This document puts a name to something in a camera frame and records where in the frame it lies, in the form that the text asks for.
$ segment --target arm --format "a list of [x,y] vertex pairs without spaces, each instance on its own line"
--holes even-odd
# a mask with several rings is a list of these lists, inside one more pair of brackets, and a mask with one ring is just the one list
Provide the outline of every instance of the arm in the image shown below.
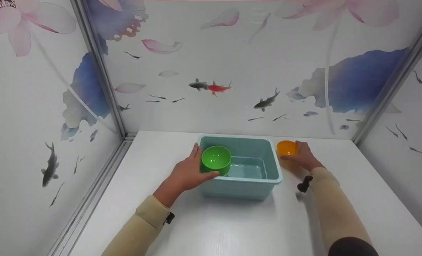
[[201,148],[195,143],[190,155],[178,162],[154,194],[138,206],[102,256],[144,256],[181,193],[219,175],[219,172],[200,173],[200,161]]
[[310,188],[314,194],[326,251],[329,255],[377,255],[369,235],[337,179],[313,156],[307,143],[297,141],[297,145],[296,155],[281,156],[281,159],[299,164],[314,177]]

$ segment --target hand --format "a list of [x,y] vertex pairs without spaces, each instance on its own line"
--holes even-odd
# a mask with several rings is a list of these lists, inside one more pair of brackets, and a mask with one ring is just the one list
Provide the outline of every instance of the hand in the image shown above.
[[154,192],[154,197],[164,206],[171,207],[182,192],[219,176],[218,171],[201,173],[200,162],[201,148],[195,143],[190,155],[175,165],[170,176]]
[[295,162],[297,165],[311,172],[316,167],[324,167],[312,154],[306,142],[296,141],[298,150],[295,155],[281,155],[281,159]]

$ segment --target sleeve cuff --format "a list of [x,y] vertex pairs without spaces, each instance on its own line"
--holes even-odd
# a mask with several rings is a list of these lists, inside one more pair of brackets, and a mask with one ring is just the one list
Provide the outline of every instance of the sleeve cuff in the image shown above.
[[163,226],[169,213],[170,209],[160,203],[153,195],[148,196],[136,211],[138,216],[156,229]]
[[328,171],[326,168],[323,168],[323,167],[313,168],[313,170],[310,172],[310,175],[314,177],[313,180],[310,182],[310,185],[318,183],[322,180],[332,180],[332,181],[335,181],[340,186],[340,183],[336,179],[336,177],[334,177],[334,175],[330,171]]

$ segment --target beige sleeve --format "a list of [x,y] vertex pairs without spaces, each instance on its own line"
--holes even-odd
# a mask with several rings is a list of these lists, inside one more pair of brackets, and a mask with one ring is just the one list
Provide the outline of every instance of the beige sleeve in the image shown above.
[[113,238],[102,256],[144,256],[159,235],[170,209],[148,196]]
[[343,237],[357,237],[372,244],[352,204],[334,175],[322,167],[313,169],[310,188],[320,219],[321,234],[326,251]]

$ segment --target left hand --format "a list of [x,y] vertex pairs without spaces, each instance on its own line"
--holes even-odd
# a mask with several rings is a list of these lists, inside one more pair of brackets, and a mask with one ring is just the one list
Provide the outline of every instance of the left hand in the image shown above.
[[200,172],[201,152],[201,147],[198,146],[198,143],[195,143],[190,155],[176,164],[170,176],[165,181],[171,182],[180,191],[188,191],[207,180],[219,176],[218,171]]

